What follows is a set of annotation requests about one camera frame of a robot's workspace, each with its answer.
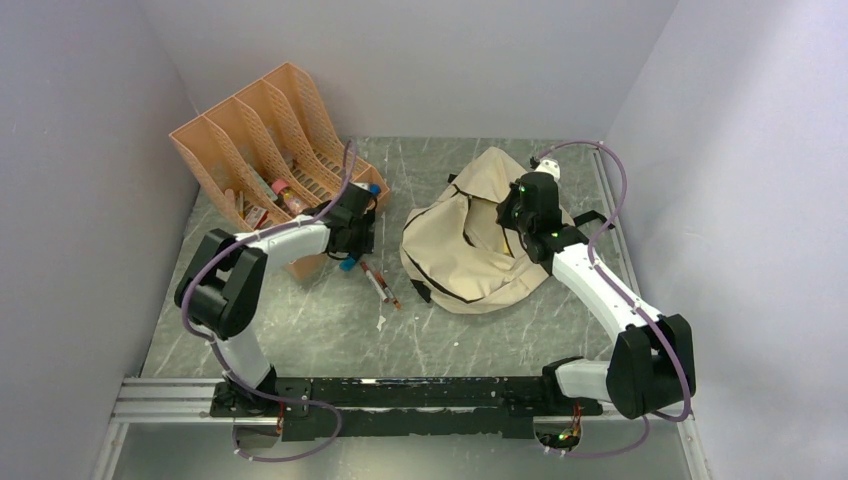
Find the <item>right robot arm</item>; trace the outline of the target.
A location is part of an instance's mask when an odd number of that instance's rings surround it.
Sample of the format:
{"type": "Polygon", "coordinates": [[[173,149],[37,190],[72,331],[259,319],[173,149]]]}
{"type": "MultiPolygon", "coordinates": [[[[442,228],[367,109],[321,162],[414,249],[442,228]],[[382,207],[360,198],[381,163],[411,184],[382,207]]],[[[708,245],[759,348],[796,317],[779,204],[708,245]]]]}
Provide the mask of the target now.
{"type": "Polygon", "coordinates": [[[509,186],[497,222],[517,233],[529,259],[587,306],[613,343],[607,361],[573,358],[547,367],[542,406],[562,414],[577,399],[612,404],[624,417],[663,417],[681,403],[686,419],[696,391],[692,329],[680,314],[664,315],[603,263],[589,239],[565,223],[558,185],[549,173],[526,173],[509,186]]]}

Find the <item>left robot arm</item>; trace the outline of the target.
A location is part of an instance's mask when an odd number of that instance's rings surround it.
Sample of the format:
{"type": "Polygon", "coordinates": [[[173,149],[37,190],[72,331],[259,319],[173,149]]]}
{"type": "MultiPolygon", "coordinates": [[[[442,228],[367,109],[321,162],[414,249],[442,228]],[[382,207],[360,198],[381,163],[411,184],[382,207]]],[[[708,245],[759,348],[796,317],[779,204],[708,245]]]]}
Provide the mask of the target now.
{"type": "Polygon", "coordinates": [[[237,403],[261,416],[277,400],[277,374],[252,327],[267,277],[313,256],[358,258],[374,249],[381,188],[351,183],[335,198],[262,230],[209,231],[178,283],[174,302],[187,330],[222,362],[237,403]]]}

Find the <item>beige canvas backpack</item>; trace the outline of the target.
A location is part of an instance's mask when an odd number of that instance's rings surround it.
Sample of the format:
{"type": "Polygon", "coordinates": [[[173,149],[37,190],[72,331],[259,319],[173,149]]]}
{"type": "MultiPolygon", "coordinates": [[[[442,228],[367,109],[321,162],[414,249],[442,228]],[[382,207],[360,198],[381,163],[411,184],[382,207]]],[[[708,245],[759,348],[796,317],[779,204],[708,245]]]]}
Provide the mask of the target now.
{"type": "MultiPolygon", "coordinates": [[[[485,314],[526,299],[553,278],[533,263],[512,230],[497,223],[498,205],[526,169],[490,147],[448,181],[428,206],[412,210],[402,229],[402,265],[419,296],[455,314],[485,314]],[[508,242],[513,256],[503,253],[508,242]]],[[[562,220],[579,229],[564,211],[562,220]]]]}

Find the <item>black blue marker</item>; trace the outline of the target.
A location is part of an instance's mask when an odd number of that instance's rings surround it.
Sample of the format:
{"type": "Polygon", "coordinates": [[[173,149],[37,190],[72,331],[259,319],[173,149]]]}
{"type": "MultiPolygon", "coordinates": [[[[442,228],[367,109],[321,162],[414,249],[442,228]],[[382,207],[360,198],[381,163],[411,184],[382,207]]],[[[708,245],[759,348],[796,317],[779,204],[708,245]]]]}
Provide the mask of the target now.
{"type": "Polygon", "coordinates": [[[346,259],[340,262],[339,268],[342,271],[349,272],[357,265],[357,263],[358,261],[355,258],[347,257],[346,259]]]}

